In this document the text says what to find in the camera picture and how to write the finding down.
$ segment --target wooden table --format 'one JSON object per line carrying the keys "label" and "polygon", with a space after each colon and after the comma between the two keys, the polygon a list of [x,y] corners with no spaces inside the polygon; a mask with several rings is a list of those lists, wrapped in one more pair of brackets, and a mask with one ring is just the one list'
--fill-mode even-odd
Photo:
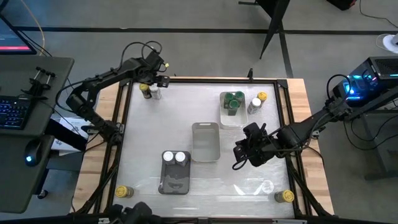
{"label": "wooden table", "polygon": [[[186,79],[190,78],[201,78],[201,77],[184,77]],[[230,79],[226,77],[214,77],[218,79]],[[305,91],[304,80],[302,79],[287,79],[289,85],[290,101],[292,104],[293,116],[295,122],[300,122],[311,116],[310,105],[308,103],[307,92]],[[111,119],[113,115],[113,109],[116,101],[116,93],[118,92],[118,84],[111,85],[106,89],[102,90],[98,97],[98,103],[96,107],[96,112],[102,116],[104,119]],[[282,90],[282,107],[284,109],[285,121],[287,122],[287,107],[284,100],[284,94]],[[126,99],[127,90],[123,91],[123,96],[121,100],[119,118],[123,113],[124,102]],[[94,146],[102,141],[100,137],[94,139],[88,147]],[[319,151],[318,143],[316,140],[311,141],[311,147]],[[101,168],[104,161],[104,152],[106,145],[95,147],[88,151],[85,156],[83,163],[81,165],[80,175],[75,189],[75,194],[73,197],[73,205],[78,210],[91,196],[94,189],[97,187],[100,180]],[[114,153],[111,155],[111,160],[109,166],[113,162]],[[323,164],[321,158],[315,154],[313,151],[304,150],[302,153],[303,167],[305,173],[305,179],[307,181],[307,186],[311,190],[312,194],[317,198],[317,200],[322,204],[323,208],[329,213],[333,213],[333,207],[331,204],[329,188],[326,181],[325,170],[323,169]],[[105,208],[106,200],[108,198],[109,183],[104,189],[101,211]],[[300,209],[304,212],[303,197],[300,188],[297,186],[297,198]]]}

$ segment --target small bottle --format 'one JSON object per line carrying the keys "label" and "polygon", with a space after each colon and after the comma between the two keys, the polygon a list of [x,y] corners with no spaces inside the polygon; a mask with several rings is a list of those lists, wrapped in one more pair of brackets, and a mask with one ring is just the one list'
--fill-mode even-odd
{"label": "small bottle", "polygon": [[234,95],[232,93],[225,93],[224,97],[224,109],[228,109],[229,102],[234,99]]}
{"label": "small bottle", "polygon": [[160,100],[160,98],[162,97],[162,94],[160,94],[160,88],[155,85],[151,85],[149,87],[149,91],[150,91],[150,95],[155,100]]}
{"label": "small bottle", "polygon": [[293,202],[294,200],[294,194],[290,190],[284,190],[281,192],[276,192],[274,194],[275,201],[279,203],[283,202]]}
{"label": "small bottle", "polygon": [[259,98],[254,98],[248,106],[248,113],[249,114],[256,113],[260,109],[260,106],[261,106],[261,100]]}
{"label": "small bottle", "polygon": [[228,116],[235,116],[238,108],[239,103],[236,100],[231,100],[228,106]]}
{"label": "small bottle", "polygon": [[163,160],[165,161],[166,165],[174,165],[174,154],[170,151],[166,151],[163,153]]}
{"label": "small bottle", "polygon": [[117,187],[114,194],[119,198],[129,198],[134,194],[134,189],[132,187],[120,185]]}
{"label": "small bottle", "polygon": [[152,96],[150,95],[149,86],[146,84],[140,84],[139,89],[141,90],[142,94],[144,95],[145,99],[149,99]]}
{"label": "small bottle", "polygon": [[261,108],[262,105],[264,104],[264,102],[267,100],[268,95],[267,95],[267,93],[261,91],[261,92],[259,92],[259,94],[257,94],[257,98],[259,98],[261,100],[261,105],[260,105],[260,108]]}
{"label": "small bottle", "polygon": [[187,165],[188,162],[188,159],[183,152],[176,153],[175,160],[177,161],[177,164],[180,164],[181,166]]}
{"label": "small bottle", "polygon": [[239,106],[241,106],[241,103],[242,103],[242,101],[243,101],[243,98],[244,98],[244,93],[243,93],[243,92],[237,91],[237,92],[235,93],[235,100],[239,103]]}

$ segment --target concrete floor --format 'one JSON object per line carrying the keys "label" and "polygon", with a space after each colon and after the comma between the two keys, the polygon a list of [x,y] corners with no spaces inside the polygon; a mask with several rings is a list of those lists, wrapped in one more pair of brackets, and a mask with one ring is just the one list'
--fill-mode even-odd
{"label": "concrete floor", "polygon": [[[270,21],[259,7],[238,5],[232,0],[25,1],[42,26],[266,29]],[[397,1],[362,1],[363,12],[388,17],[398,24]],[[291,0],[284,28],[397,30],[384,20],[362,16],[358,3],[349,11],[340,11],[326,1]],[[35,25],[19,1],[10,2],[3,14],[15,26]],[[27,34],[40,43],[38,32]],[[45,48],[54,56],[75,59],[72,82],[115,67],[127,43],[148,40],[162,43],[162,57],[170,64],[169,75],[244,77],[252,67],[255,77],[286,77],[278,35],[262,60],[258,57],[264,34],[46,32],[45,37]],[[369,56],[393,55],[375,46],[376,37],[286,35],[293,76],[305,80],[313,112],[323,106],[330,76],[349,73]],[[132,49],[128,54],[133,57],[136,52],[137,49]],[[365,181],[364,174],[376,166],[376,161],[368,158],[369,152],[350,146],[341,123],[329,124],[319,142],[335,213],[344,218],[398,223],[398,179]],[[52,197],[32,199],[25,213],[2,213],[0,220],[68,213],[77,175],[53,171],[49,176],[46,189],[53,192]]]}

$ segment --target monitor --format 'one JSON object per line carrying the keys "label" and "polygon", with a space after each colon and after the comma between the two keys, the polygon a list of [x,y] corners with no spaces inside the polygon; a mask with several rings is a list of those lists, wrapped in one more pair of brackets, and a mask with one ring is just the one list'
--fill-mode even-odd
{"label": "monitor", "polygon": [[0,55],[36,54],[36,50],[0,15]]}

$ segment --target keyboard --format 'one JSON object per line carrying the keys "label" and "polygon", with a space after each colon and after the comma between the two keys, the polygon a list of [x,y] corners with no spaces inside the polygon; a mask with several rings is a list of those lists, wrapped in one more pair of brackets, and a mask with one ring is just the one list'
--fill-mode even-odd
{"label": "keyboard", "polygon": [[24,129],[31,106],[28,98],[0,96],[0,129]]}

